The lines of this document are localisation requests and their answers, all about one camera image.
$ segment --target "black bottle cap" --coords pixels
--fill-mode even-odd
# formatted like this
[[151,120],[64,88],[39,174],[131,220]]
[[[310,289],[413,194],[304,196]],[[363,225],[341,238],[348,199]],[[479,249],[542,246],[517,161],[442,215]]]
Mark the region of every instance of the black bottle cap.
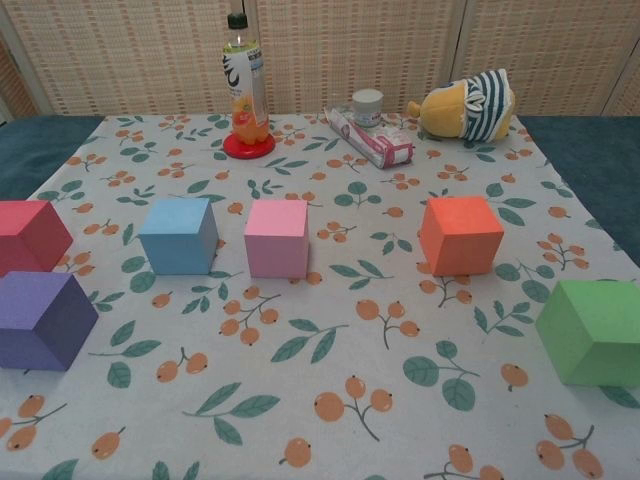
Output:
[[227,15],[227,24],[231,30],[242,30],[248,28],[247,15],[245,13],[230,13]]

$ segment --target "tablecloth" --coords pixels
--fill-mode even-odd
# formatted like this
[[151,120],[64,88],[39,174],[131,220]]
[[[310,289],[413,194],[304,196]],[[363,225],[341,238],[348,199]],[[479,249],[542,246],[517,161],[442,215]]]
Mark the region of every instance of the tablecloth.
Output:
[[[638,268],[516,118],[496,144],[386,121],[412,165],[378,170],[319,114],[273,116],[252,161],[221,150],[225,115],[107,117],[33,196],[100,317],[69,371],[0,371],[0,478],[634,478],[638,391],[562,385],[533,321],[557,280]],[[425,203],[461,195],[505,227],[494,271],[434,277]],[[152,272],[136,234],[163,197],[211,200],[208,276]],[[306,279],[249,276],[257,198],[308,202]]]

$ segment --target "dark green fabric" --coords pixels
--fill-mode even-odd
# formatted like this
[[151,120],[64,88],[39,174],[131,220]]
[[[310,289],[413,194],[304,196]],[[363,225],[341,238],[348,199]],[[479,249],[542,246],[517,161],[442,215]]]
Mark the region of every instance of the dark green fabric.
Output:
[[[103,117],[35,117],[0,128],[0,199],[23,199]],[[600,225],[640,265],[640,117],[520,117]]]
[[519,117],[600,225],[640,265],[640,117]]
[[104,117],[44,116],[0,127],[0,200],[27,198],[60,168]]

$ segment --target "pink cube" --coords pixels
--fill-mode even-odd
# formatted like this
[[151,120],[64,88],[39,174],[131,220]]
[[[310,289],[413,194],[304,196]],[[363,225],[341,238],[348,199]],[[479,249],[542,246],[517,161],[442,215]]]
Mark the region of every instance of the pink cube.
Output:
[[307,202],[255,200],[244,230],[244,241],[252,277],[306,277]]

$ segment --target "blue and white stripes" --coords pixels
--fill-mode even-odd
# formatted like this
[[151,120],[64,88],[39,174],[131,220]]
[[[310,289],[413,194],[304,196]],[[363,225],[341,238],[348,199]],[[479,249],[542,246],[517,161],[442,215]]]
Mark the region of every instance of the blue and white stripes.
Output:
[[466,79],[466,118],[461,138],[483,142],[493,140],[510,107],[509,80],[503,68]]

